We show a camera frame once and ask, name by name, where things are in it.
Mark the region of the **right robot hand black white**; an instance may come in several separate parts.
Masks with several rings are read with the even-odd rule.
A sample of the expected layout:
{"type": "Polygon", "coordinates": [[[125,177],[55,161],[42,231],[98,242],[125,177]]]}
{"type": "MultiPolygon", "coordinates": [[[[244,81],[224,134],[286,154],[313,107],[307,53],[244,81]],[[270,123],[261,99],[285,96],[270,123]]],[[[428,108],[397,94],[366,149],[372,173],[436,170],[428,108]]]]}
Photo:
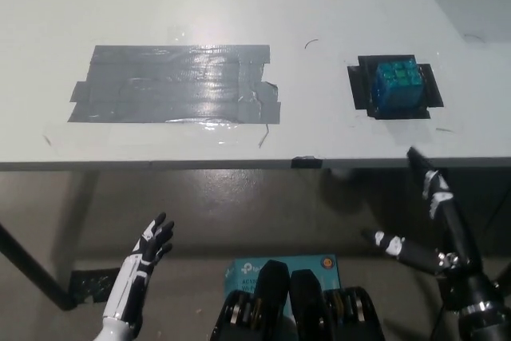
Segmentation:
{"type": "Polygon", "coordinates": [[[428,249],[404,236],[374,229],[362,230],[363,238],[399,263],[436,277],[447,311],[460,317],[507,311],[504,296],[484,272],[474,235],[446,179],[416,148],[409,148],[406,156],[428,205],[429,219],[442,226],[442,245],[428,249]]]}

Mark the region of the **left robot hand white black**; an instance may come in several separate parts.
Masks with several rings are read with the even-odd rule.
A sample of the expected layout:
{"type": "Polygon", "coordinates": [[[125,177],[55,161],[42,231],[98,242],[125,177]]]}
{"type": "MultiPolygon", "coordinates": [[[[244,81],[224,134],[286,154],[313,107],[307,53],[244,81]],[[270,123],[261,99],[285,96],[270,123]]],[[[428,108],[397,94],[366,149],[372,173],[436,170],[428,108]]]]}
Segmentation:
{"type": "Polygon", "coordinates": [[[141,233],[117,274],[104,317],[120,320],[131,328],[140,324],[154,268],[172,250],[173,229],[174,222],[162,212],[141,233]]]}

